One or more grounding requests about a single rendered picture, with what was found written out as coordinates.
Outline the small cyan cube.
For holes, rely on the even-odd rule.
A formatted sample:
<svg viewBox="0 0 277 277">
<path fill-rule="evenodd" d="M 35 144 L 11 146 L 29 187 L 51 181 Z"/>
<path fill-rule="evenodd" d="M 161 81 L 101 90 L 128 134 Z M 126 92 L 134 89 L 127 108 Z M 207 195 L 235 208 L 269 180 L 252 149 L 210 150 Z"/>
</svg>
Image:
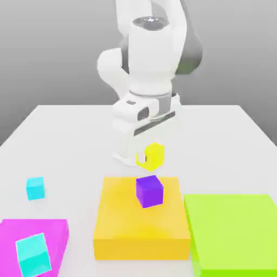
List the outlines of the small cyan cube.
<svg viewBox="0 0 277 277">
<path fill-rule="evenodd" d="M 44 178 L 40 176 L 27 179 L 26 191 L 29 201 L 45 198 Z"/>
</svg>

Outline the small yellow cube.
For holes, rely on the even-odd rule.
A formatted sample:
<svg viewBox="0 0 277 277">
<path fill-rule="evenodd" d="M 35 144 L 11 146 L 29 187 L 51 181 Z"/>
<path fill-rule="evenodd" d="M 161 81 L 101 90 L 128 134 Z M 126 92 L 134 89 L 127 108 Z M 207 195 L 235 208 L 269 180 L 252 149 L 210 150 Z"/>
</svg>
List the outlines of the small yellow cube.
<svg viewBox="0 0 277 277">
<path fill-rule="evenodd" d="M 154 171 L 164 163 L 164 145 L 152 143 L 145 148 L 145 162 L 139 161 L 139 156 L 136 154 L 136 164 L 150 172 Z"/>
</svg>

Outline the small purple cube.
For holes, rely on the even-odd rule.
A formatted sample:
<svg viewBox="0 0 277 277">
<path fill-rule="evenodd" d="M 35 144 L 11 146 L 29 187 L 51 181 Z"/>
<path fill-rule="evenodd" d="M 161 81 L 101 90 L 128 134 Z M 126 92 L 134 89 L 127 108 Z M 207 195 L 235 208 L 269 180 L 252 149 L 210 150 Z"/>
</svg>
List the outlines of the small purple cube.
<svg viewBox="0 0 277 277">
<path fill-rule="evenodd" d="M 136 179 L 135 191 L 142 208 L 163 204 L 164 186 L 156 175 Z"/>
</svg>

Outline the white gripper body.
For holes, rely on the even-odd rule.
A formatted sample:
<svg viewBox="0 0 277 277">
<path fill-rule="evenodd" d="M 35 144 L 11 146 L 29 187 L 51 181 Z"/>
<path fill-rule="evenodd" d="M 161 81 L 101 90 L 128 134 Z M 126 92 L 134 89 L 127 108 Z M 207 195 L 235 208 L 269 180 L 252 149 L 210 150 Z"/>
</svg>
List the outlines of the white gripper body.
<svg viewBox="0 0 277 277">
<path fill-rule="evenodd" d="M 179 135 L 180 118 L 178 110 L 171 110 L 163 115 L 151 116 L 149 109 L 141 109 L 130 138 L 131 151 L 144 151 L 151 143 L 170 144 Z"/>
</svg>

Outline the large green box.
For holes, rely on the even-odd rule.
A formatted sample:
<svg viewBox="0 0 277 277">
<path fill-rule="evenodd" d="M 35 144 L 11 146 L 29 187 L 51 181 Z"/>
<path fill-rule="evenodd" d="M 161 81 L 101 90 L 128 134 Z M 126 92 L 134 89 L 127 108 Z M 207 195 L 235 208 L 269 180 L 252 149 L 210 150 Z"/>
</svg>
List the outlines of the large green box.
<svg viewBox="0 0 277 277">
<path fill-rule="evenodd" d="M 186 194 L 194 277 L 277 277 L 277 206 L 268 194 Z"/>
</svg>

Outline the large magenta box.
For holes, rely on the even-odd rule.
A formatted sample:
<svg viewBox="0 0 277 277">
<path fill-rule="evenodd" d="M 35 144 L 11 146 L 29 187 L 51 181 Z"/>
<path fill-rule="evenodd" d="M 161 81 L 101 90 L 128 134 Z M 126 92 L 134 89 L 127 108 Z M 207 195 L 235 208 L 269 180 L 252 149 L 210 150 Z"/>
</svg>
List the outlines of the large magenta box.
<svg viewBox="0 0 277 277">
<path fill-rule="evenodd" d="M 16 241 L 43 233 L 52 270 L 38 277 L 58 277 L 69 238 L 66 219 L 4 219 L 0 223 L 0 277 L 22 277 Z"/>
</svg>

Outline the large orange box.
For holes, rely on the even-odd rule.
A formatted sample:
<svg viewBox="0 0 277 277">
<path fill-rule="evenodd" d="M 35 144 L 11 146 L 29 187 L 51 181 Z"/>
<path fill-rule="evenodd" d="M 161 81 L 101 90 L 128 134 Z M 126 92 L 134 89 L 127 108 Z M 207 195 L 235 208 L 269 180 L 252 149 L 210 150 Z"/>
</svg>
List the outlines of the large orange box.
<svg viewBox="0 0 277 277">
<path fill-rule="evenodd" d="M 93 236 L 96 260 L 188 260 L 190 232 L 176 177 L 163 204 L 142 208 L 134 177 L 105 177 Z"/>
</svg>

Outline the small turquoise cube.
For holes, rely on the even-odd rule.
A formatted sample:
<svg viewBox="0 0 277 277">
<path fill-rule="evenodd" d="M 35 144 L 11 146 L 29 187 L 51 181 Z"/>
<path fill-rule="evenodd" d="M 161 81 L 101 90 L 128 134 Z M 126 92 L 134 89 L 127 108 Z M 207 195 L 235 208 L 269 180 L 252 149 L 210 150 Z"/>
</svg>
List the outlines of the small turquoise cube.
<svg viewBox="0 0 277 277">
<path fill-rule="evenodd" d="M 44 233 L 17 240 L 15 244 L 22 277 L 36 277 L 52 270 Z"/>
</svg>

